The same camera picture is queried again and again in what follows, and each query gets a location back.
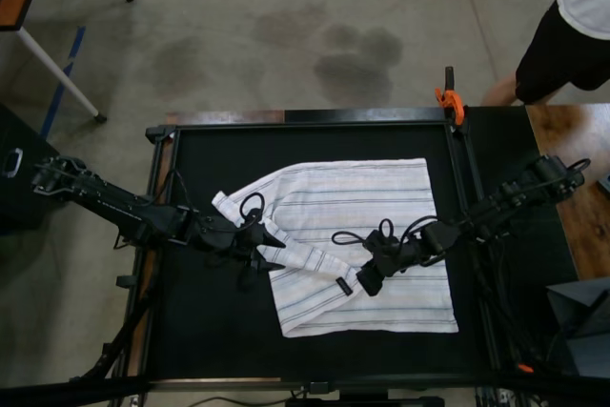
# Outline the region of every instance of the black panel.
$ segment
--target black panel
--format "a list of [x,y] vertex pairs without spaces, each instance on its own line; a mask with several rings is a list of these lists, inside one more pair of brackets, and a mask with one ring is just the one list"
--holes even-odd
[[[232,193],[295,163],[411,157],[428,161],[438,214],[458,212],[440,125],[185,130],[180,132],[175,165],[194,205],[205,213],[215,212],[210,202],[216,192]],[[241,293],[235,288],[236,269],[209,270],[202,253],[168,250],[148,374],[320,379],[484,370],[470,261],[456,255],[447,264],[458,334],[344,332],[289,339],[281,336],[268,279]]]
[[34,165],[57,155],[44,138],[0,104],[0,230],[34,229],[58,206],[54,199],[31,191]]

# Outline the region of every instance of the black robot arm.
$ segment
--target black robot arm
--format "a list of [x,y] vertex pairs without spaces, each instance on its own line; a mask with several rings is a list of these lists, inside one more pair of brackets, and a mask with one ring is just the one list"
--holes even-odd
[[[31,185],[35,193],[72,201],[98,214],[118,227],[124,242],[141,248],[154,248],[162,243],[191,246],[208,254],[243,261],[258,271],[281,269],[283,266],[265,261],[255,249],[259,245],[284,248],[260,223],[264,198],[253,193],[241,206],[244,223],[236,227],[222,216],[204,216],[189,206],[157,203],[158,197],[139,196],[102,179],[80,160],[67,156],[50,157],[36,166],[38,173]],[[173,170],[184,187],[182,176]],[[260,208],[243,213],[250,198],[260,199]]]
[[[486,243],[505,234],[516,213],[569,198],[584,183],[582,171],[590,163],[589,159],[582,159],[566,167],[556,156],[541,156],[517,178],[502,183],[494,193],[455,219],[441,221],[435,216],[424,216],[411,224],[401,239],[394,236],[392,222],[384,219],[366,238],[340,232],[334,234],[333,241],[355,243],[336,239],[339,235],[353,236],[356,243],[362,242],[371,252],[372,259],[362,266],[357,277],[368,295],[377,295],[385,277],[405,272],[411,266],[431,266],[444,259],[460,240]],[[418,226],[430,220],[434,221]]]

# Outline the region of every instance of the white striped shirt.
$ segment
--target white striped shirt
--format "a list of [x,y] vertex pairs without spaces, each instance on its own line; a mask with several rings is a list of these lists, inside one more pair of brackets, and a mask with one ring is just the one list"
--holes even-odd
[[[239,205],[254,192],[267,203],[263,223],[286,244],[285,249],[259,247],[267,260],[286,266],[270,273],[284,336],[458,331],[444,262],[386,278],[379,295],[370,297],[356,273],[371,254],[360,244],[338,246],[331,240],[337,231],[366,237],[384,218],[394,222],[400,237],[417,218],[436,214],[425,160],[297,164],[231,196],[219,193],[213,204],[240,224]],[[245,210],[258,205],[253,198]],[[338,277],[354,291],[351,295],[336,283]]]

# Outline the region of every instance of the blue tape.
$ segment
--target blue tape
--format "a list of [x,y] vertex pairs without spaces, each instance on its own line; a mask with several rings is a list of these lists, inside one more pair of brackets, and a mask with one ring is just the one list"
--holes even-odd
[[[83,43],[83,37],[85,36],[85,27],[80,27],[76,31],[76,36],[74,37],[74,41],[72,43],[72,48],[70,49],[69,59],[71,62],[64,69],[64,73],[66,76],[70,77],[72,72],[72,68],[74,67],[74,58],[78,51],[80,50],[80,46]],[[55,88],[55,93],[53,94],[53,99],[51,100],[51,105],[47,110],[47,116],[45,116],[45,121],[42,124],[42,129],[40,130],[40,136],[42,138],[47,138],[49,136],[49,132],[51,131],[51,126],[53,124],[53,120],[57,115],[57,110],[59,109],[59,105],[61,104],[61,99],[64,96],[64,90],[66,88],[61,83],[57,84],[57,88]]]
[[73,59],[78,54],[78,50],[80,50],[80,44],[83,43],[83,37],[85,36],[85,26],[82,28],[78,28],[76,31],[76,37],[74,38],[74,43],[72,43],[72,48],[70,50],[70,54],[68,55],[69,59]]
[[[72,72],[72,67],[74,63],[70,62],[68,66],[64,69],[64,73],[67,76],[70,76]],[[59,109],[59,104],[61,103],[61,98],[64,96],[64,90],[66,87],[59,83],[57,88],[55,89],[55,93],[53,94],[53,99],[51,100],[51,105],[47,110],[47,116],[45,117],[45,122],[42,125],[42,129],[40,130],[40,136],[46,139],[49,136],[49,132],[51,131],[51,126],[53,124],[53,120],[55,119],[55,115],[57,114],[57,109]]]

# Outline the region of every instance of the concrete floor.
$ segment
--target concrete floor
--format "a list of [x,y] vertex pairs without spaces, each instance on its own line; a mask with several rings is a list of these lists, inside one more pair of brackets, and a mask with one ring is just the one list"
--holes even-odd
[[[519,63],[552,1],[34,0],[26,28],[65,65],[86,27],[71,76],[109,122],[96,126],[66,93],[50,142],[143,193],[153,154],[144,131],[168,112],[435,106],[447,65],[464,101],[478,105]],[[39,131],[56,85],[0,34],[2,103]],[[609,85],[570,87],[555,103],[609,95]],[[112,285],[131,271],[132,253],[113,252],[114,237],[112,225],[68,206],[39,231],[0,238],[0,386],[90,368],[125,311],[127,295]],[[473,404],[470,390],[445,396]],[[200,397],[155,395],[148,405]]]

